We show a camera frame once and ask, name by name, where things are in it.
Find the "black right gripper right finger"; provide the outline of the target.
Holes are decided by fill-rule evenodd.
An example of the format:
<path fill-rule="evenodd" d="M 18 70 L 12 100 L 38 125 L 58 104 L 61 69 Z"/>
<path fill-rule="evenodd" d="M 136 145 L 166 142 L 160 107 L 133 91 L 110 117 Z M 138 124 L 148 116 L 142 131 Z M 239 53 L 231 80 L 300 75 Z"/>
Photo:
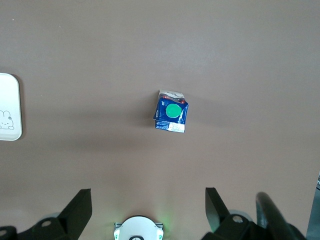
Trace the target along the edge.
<path fill-rule="evenodd" d="M 231 212 L 214 187 L 205 189 L 205 214 L 211 231 L 204 240 L 261 240 L 263 229 L 244 214 Z"/>

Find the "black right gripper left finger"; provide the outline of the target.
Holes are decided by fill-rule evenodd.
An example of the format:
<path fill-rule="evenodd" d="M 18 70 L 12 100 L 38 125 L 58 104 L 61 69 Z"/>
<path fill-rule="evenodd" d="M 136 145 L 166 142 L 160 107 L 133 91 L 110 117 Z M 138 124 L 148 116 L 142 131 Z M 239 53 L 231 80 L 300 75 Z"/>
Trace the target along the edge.
<path fill-rule="evenodd" d="M 77 240 L 92 216 L 91 189 L 81 189 L 57 217 L 47 217 L 17 235 L 18 240 Z"/>

